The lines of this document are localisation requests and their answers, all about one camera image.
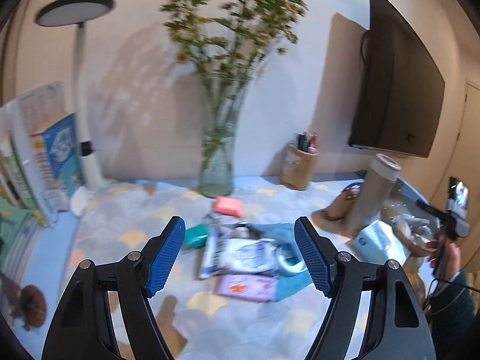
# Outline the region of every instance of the hand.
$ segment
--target hand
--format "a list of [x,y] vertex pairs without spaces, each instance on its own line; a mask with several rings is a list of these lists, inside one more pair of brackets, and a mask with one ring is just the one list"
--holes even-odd
[[[443,275],[442,279],[451,281],[453,276],[455,276],[455,274],[460,271],[462,267],[462,256],[460,248],[457,246],[457,244],[455,244],[455,242],[445,236],[442,236],[444,238],[444,240],[442,241],[440,237],[440,235],[436,234],[436,240],[428,242],[427,244],[425,244],[425,247],[429,249],[438,249],[440,242],[443,242],[445,244],[446,252],[448,253],[448,262],[446,265],[445,274]],[[435,257],[435,253],[432,253],[428,257],[428,261],[430,261],[430,266],[432,268],[435,268],[437,264]]]

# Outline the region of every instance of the wall-mounted tv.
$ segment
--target wall-mounted tv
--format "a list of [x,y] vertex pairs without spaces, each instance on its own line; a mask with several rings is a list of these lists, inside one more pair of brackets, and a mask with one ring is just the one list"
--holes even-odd
[[388,0],[370,0],[365,40],[365,73],[349,145],[428,157],[445,88],[437,65]]

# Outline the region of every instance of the pink package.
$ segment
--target pink package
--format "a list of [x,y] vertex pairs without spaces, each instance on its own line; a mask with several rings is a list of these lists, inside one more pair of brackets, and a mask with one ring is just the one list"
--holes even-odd
[[253,302],[271,302],[275,300],[277,279],[256,274],[225,274],[217,287],[222,296],[251,300]]
[[242,202],[238,199],[217,196],[213,205],[213,212],[241,218],[243,216]]

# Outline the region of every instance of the silver bolt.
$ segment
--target silver bolt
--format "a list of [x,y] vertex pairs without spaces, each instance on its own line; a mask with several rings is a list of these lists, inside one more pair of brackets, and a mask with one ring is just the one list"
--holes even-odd
[[87,269],[92,263],[90,262],[89,259],[84,259],[83,261],[80,261],[80,264],[78,266],[80,269]]
[[140,258],[141,254],[139,251],[131,251],[128,255],[127,258],[130,261],[137,261]]
[[346,251],[341,251],[338,254],[338,259],[340,261],[343,261],[344,263],[348,263],[352,259],[352,256],[350,253],[347,253]]
[[400,264],[397,261],[395,261],[394,259],[388,260],[388,266],[392,269],[400,268]]

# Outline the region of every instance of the thermos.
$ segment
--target thermos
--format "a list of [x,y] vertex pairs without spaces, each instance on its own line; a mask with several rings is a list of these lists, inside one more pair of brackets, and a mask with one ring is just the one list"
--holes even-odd
[[344,234],[354,238],[372,224],[388,198],[400,174],[400,165],[384,154],[377,154],[370,163],[358,196],[342,222]]

